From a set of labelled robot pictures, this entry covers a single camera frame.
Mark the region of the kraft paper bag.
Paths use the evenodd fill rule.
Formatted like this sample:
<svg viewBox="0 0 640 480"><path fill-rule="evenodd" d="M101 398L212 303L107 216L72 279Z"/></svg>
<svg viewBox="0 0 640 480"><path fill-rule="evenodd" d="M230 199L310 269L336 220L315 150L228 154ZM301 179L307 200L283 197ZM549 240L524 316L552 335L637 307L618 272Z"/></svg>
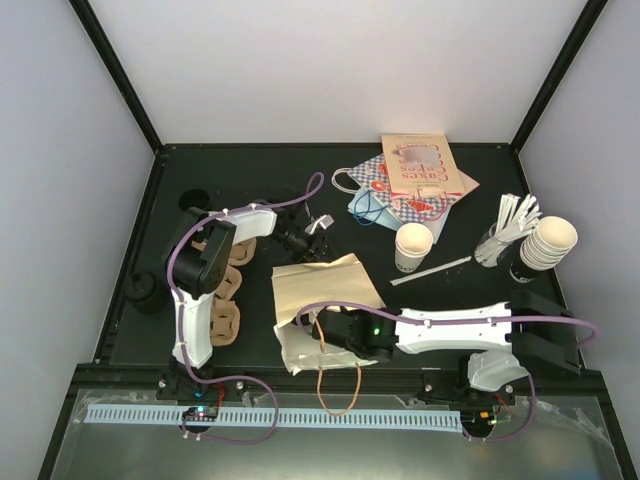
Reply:
<svg viewBox="0 0 640 480"><path fill-rule="evenodd" d="M316 396L328 415L340 417L357 404L362 384L362 368L369 360L361 360L345 349L312 338L311 329L302 325L302 317L311 316L311 325L319 312L338 312L347 302L351 312L364 305L382 308L384 302L374 287L364 265L353 253L331 262L302 263L273 269L275 304L274 333L281 345L283 363L289 373L317 373ZM335 411L328 407L321 393L324 374L328 370L351 369L356 372L356 386L348 406Z"/></svg>

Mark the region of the single white stirrer packet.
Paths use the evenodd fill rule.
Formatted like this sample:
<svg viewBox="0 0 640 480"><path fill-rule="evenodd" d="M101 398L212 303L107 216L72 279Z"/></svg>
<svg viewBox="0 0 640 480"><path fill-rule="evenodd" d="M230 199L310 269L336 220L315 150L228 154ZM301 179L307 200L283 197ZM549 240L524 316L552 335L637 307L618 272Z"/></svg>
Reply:
<svg viewBox="0 0 640 480"><path fill-rule="evenodd" d="M394 286L394 287L395 286L399 286L401 284L408 283L408 282L416 280L416 279L424 278L424 277L433 275L435 273L439 273L441 271L446 271L446 270L448 270L450 268L463 265L463 264L469 262L471 259L472 259L472 256L466 256L466 257L463 257L463 258L460 258L460 259L457 259L457 260L454 260L454 261L439 265L437 267L433 267L433 268L426 269L426 270L423 270L423 271L420 271L420 272L417 272L417 273L412 273L412 274L406 275L406 276L398 278L398 279L391 280L390 284L392 286Z"/></svg>

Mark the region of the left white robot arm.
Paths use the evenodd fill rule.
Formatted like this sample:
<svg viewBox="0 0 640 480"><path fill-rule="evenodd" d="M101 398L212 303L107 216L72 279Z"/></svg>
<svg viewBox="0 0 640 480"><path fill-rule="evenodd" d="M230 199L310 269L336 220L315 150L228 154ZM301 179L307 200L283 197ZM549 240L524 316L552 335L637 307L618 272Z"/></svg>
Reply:
<svg viewBox="0 0 640 480"><path fill-rule="evenodd" d="M172 355L188 366L179 386L191 398L205 398L214 388L215 376L203 365L213 352L209 330L214 292L223 283L232 247L268 237L289 251L295 262L323 255L325 230L333 220L324 215L304 226L297 213L291 202L253 203L221 212L191 207L181 217L165 251L165 268L176 316Z"/></svg>

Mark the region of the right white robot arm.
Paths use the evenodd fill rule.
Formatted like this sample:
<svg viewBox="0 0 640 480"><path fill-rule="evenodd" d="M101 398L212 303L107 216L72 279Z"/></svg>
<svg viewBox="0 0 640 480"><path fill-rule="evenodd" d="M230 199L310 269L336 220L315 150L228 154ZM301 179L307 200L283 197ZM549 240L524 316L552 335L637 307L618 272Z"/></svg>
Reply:
<svg viewBox="0 0 640 480"><path fill-rule="evenodd" d="M361 361L389 362L395 352L418 355L454 351L462 355L454 379L457 396L476 403L489 392L530 375L549 380L580 377L574 326L568 322L524 322L523 317L560 317L564 307L529 291L476 309L398 313L324 307L305 322L318 341L345 350Z"/></svg>

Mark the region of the pulp cup carrier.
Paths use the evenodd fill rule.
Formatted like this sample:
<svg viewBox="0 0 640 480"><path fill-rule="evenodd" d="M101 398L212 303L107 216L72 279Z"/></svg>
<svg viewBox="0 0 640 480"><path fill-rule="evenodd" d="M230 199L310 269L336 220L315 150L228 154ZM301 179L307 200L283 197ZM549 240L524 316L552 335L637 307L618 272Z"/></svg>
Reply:
<svg viewBox="0 0 640 480"><path fill-rule="evenodd" d="M213 347L231 345L238 336L241 313L233 295L241 283L240 271L228 265L224 278L213 295L210 320L210 341Z"/></svg>
<svg viewBox="0 0 640 480"><path fill-rule="evenodd" d="M197 242L195 240L192 240L190 246L197 251L197 257L200 257L201 253L206 247L206 243L204 241ZM256 238L234 244L231 248L230 255L225 264L231 265L233 267L240 267L248 264L255 255L256 246Z"/></svg>

